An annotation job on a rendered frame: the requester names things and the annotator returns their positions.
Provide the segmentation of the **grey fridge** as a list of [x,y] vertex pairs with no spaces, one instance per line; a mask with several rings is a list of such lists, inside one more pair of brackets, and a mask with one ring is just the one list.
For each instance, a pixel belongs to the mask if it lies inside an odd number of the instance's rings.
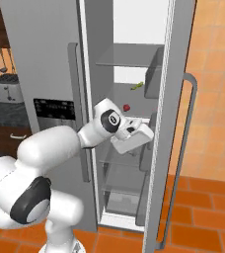
[[80,226],[166,243],[181,162],[172,159],[196,0],[0,0],[33,133],[83,129],[115,105],[127,131],[50,172],[84,203]]

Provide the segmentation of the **open grey fridge door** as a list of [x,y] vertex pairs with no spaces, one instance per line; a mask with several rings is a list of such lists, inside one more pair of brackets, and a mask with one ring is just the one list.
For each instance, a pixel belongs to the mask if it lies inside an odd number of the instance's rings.
[[188,124],[197,91],[195,78],[185,72],[194,7],[195,0],[169,1],[155,137],[151,142],[151,158],[147,162],[149,169],[145,173],[136,214],[136,222],[144,225],[142,253],[154,253],[156,249],[162,250],[166,244],[164,239],[158,240],[157,236],[183,82],[187,80],[191,84],[187,125],[184,128],[183,138],[188,137]]

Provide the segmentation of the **silver toaster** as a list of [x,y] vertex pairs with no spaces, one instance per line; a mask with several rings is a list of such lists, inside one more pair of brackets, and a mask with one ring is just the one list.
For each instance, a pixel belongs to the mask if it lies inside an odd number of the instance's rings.
[[24,102],[17,74],[0,75],[0,103],[21,104]]

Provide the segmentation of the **dark wood drawer front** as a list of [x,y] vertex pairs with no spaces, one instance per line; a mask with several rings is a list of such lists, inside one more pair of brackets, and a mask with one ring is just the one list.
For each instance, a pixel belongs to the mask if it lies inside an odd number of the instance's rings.
[[0,152],[6,153],[12,157],[17,157],[17,149],[22,139],[10,138],[10,134],[14,135],[32,135],[29,127],[17,126],[0,126]]

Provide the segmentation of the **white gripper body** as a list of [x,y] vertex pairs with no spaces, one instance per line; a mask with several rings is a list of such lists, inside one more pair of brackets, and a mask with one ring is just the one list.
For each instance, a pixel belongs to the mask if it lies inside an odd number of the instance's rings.
[[141,124],[139,128],[130,133],[127,138],[113,136],[111,138],[111,143],[119,154],[124,154],[134,148],[150,142],[153,137],[153,130],[146,124]]

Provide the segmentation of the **closed grey fridge door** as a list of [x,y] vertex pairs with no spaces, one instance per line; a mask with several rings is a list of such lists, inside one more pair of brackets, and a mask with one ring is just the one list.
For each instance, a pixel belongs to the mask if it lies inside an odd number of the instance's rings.
[[84,126],[88,109],[80,0],[0,0],[0,8],[32,132],[63,123],[40,120],[34,99],[73,102],[67,51],[70,42],[77,43]]

